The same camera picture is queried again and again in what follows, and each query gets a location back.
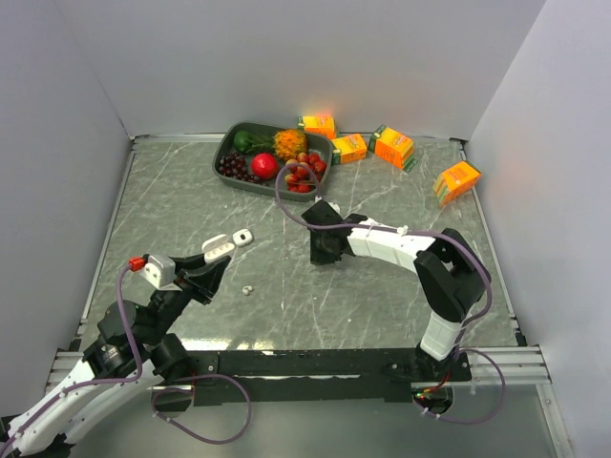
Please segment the white oval charging case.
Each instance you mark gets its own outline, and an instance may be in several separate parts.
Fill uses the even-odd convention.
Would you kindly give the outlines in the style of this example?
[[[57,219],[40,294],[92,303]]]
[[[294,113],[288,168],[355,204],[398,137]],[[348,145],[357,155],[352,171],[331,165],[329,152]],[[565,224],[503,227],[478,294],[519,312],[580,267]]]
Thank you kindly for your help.
[[[212,263],[225,256],[231,256],[236,249],[236,245],[227,234],[220,234],[206,240],[201,245],[201,251],[206,264]]]

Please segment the white square charging case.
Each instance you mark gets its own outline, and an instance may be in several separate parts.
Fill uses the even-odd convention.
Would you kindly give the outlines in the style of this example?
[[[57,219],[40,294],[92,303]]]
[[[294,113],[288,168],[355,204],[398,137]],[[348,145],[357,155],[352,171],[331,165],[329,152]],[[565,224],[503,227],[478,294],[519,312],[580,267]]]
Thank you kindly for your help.
[[[237,247],[245,247],[254,240],[254,237],[249,229],[241,229],[232,235],[232,240]]]

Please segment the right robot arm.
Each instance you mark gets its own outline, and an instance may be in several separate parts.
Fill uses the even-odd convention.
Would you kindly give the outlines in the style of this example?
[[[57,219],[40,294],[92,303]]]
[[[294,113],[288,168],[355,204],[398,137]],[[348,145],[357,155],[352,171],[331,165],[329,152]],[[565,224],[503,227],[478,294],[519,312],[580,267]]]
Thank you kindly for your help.
[[[372,258],[415,274],[431,315],[420,340],[418,372],[438,380],[451,366],[473,306],[492,294],[491,276],[459,232],[391,227],[364,215],[342,218],[321,199],[302,214],[310,232],[310,261],[328,265],[342,256]]]

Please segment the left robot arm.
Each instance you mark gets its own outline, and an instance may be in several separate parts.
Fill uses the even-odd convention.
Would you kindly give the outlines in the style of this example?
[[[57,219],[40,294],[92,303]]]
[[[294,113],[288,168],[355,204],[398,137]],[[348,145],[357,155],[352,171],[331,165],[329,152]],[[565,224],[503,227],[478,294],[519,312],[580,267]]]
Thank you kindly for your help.
[[[156,290],[145,305],[124,300],[123,281],[118,280],[116,301],[98,323],[96,340],[64,380],[28,411],[2,419],[1,454],[61,456],[68,440],[65,427],[86,423],[84,408],[103,394],[143,389],[148,381],[183,380],[190,358],[170,328],[189,302],[212,301],[230,261],[228,255],[213,261],[203,255],[174,258],[173,289]]]

